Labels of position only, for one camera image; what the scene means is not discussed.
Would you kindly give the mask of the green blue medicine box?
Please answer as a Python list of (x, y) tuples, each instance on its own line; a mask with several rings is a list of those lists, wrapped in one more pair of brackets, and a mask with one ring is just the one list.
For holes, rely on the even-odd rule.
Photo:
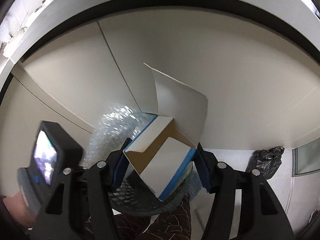
[(205, 95), (146, 65), (156, 87), (155, 117), (123, 150), (143, 183), (161, 202), (189, 174), (206, 122)]

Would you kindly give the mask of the clear bubble wrap sheet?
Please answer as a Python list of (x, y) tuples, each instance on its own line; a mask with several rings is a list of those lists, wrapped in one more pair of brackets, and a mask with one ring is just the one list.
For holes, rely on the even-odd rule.
[(113, 103), (101, 115), (80, 165), (90, 168), (121, 148), (127, 138), (135, 139), (156, 117), (127, 105)]

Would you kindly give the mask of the black mesh trash bin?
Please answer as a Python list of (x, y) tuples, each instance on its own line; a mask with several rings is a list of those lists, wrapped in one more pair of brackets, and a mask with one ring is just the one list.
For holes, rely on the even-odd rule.
[(194, 164), (189, 163), (187, 174), (182, 177), (180, 185), (174, 188), (170, 196), (160, 201), (143, 183), (138, 173), (129, 165), (122, 184), (114, 192), (108, 194), (112, 209), (137, 217), (150, 217), (160, 213), (172, 211), (182, 201), (189, 191), (197, 190), (199, 176), (195, 172)]

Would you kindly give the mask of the black garbage bag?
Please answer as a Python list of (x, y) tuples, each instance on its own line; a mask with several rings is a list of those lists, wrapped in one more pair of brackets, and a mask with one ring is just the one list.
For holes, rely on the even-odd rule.
[(252, 172), (254, 169), (260, 171), (266, 180), (271, 179), (282, 164), (281, 158), (285, 147), (277, 146), (269, 150), (254, 151), (250, 157), (245, 172)]

